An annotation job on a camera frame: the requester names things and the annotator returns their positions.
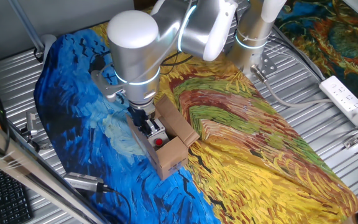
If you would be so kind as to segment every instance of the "white power strip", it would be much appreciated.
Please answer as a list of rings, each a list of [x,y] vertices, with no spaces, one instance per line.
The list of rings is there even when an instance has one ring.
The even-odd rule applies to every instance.
[[[358,99],[335,76],[320,83],[320,89],[358,127]]]

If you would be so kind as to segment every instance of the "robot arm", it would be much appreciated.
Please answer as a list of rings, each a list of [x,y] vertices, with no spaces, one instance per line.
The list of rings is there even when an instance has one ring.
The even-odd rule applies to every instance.
[[[159,0],[151,14],[126,11],[108,25],[112,60],[120,85],[111,86],[98,72],[92,78],[111,101],[123,92],[135,110],[146,115],[158,91],[162,60],[177,49],[212,61],[222,51],[238,3],[235,0]]]

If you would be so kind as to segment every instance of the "keyboard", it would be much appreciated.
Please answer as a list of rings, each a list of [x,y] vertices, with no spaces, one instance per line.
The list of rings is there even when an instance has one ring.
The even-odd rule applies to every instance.
[[[0,170],[0,224],[19,224],[32,218],[24,186]]]

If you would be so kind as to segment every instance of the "emergency stop button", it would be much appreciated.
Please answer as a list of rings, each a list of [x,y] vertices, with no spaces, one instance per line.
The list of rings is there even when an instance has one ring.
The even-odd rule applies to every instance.
[[[156,146],[160,147],[162,146],[162,144],[164,144],[164,141],[162,139],[156,139],[154,143]]]

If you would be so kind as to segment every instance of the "gray metal tube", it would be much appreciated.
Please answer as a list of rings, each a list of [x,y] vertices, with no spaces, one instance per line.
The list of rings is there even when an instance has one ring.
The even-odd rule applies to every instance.
[[[38,36],[37,32],[34,29],[34,26],[31,24],[29,18],[25,14],[22,6],[19,4],[17,0],[8,0],[11,4],[13,11],[15,11],[16,15],[22,22],[25,30],[27,31],[27,34],[29,35],[31,41],[34,43],[35,48],[39,53],[43,53],[45,50],[44,45],[42,44],[42,41],[40,37]]]
[[[0,152],[6,145],[6,134],[0,130]],[[0,158],[0,169],[17,179],[30,189],[34,190],[56,206],[67,212],[82,223],[107,223],[104,217],[100,217],[94,209],[90,208],[80,198],[66,188],[59,180],[47,171],[37,161],[42,160],[38,154],[29,154],[16,142],[10,141],[4,158]],[[53,189],[57,194],[45,190],[32,175],[41,180],[44,185]]]

